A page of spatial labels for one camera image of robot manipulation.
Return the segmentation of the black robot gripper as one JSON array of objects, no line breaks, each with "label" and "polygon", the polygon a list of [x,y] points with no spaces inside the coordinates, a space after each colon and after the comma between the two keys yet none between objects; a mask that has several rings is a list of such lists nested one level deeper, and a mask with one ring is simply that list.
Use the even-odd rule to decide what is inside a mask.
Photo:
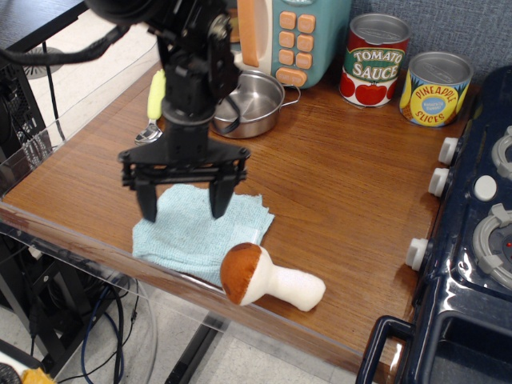
[{"label": "black robot gripper", "polygon": [[124,150],[118,160],[122,163],[122,184],[132,190],[136,187],[143,218],[155,222],[158,210],[153,185],[161,184],[211,182],[211,213],[213,218],[222,217],[233,195],[233,182],[246,180],[249,156],[245,147],[212,139],[208,122],[168,122],[155,142]]}]

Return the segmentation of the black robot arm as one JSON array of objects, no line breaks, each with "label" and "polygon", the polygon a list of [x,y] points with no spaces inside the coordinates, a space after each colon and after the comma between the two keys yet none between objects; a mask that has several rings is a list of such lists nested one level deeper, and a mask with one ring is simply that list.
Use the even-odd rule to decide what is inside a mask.
[{"label": "black robot arm", "polygon": [[88,1],[118,26],[148,25],[157,37],[166,76],[165,129],[150,144],[125,150],[122,182],[137,194],[144,219],[157,218],[160,184],[209,183],[211,214],[226,212],[234,188],[246,178],[247,148],[213,140],[209,129],[222,100],[238,85],[224,1]]}]

